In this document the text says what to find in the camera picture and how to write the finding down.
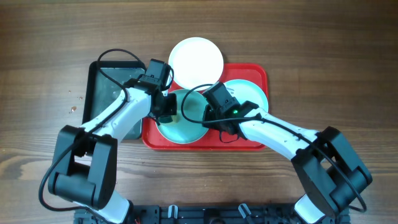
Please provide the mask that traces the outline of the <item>light blue plate front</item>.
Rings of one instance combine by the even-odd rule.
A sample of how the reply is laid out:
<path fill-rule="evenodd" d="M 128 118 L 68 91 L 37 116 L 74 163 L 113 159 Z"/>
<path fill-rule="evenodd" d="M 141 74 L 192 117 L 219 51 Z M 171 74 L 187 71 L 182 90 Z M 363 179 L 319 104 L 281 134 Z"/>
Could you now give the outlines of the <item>light blue plate front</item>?
<path fill-rule="evenodd" d="M 182 116 L 181 104 L 187 92 L 188 90 L 186 89 L 179 89 L 172 92 L 177 97 L 177 114 L 172 116 L 171 123 L 161 123 L 157 127 L 164 138 L 177 144 L 195 142 L 208 132 L 208 128 L 203 127 L 202 124 L 192 123 Z M 200 93 L 193 91 L 184 101 L 183 111 L 188 118 L 202 121 L 207 104 L 207 101 Z"/>

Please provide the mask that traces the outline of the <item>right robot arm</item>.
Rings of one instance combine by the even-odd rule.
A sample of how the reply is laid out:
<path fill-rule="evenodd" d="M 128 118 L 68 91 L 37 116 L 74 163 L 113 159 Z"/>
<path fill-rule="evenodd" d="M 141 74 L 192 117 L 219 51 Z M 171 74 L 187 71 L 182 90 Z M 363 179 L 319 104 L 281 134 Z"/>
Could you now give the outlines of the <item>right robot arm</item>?
<path fill-rule="evenodd" d="M 307 223 L 336 218 L 373 181 L 370 171 L 336 128 L 305 129 L 246 100 L 240 103 L 221 83 L 203 92 L 208 102 L 203 125 L 258 142 L 287 158 L 305 191 L 295 213 Z"/>

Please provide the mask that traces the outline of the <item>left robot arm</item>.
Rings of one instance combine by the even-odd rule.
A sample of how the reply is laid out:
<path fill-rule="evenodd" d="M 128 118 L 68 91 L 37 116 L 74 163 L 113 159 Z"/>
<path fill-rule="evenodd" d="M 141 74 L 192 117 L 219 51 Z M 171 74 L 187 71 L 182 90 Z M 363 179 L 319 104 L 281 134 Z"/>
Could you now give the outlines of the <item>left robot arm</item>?
<path fill-rule="evenodd" d="M 101 114 L 78 128 L 62 128 L 40 186 L 105 223 L 134 223 L 133 203 L 115 189 L 118 145 L 141 119 L 176 114 L 176 96 L 163 94 L 173 74 L 170 65 L 152 59 L 145 73 L 121 85 L 119 97 Z"/>

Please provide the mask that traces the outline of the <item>white round plate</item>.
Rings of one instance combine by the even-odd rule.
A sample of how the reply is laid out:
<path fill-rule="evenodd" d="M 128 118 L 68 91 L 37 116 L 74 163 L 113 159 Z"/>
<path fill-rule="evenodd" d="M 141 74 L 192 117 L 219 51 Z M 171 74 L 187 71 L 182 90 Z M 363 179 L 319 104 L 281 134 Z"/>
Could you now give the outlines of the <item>white round plate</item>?
<path fill-rule="evenodd" d="M 224 59 L 221 50 L 210 40 L 190 37 L 180 41 L 169 55 L 174 83 L 183 89 L 214 84 L 221 78 Z"/>

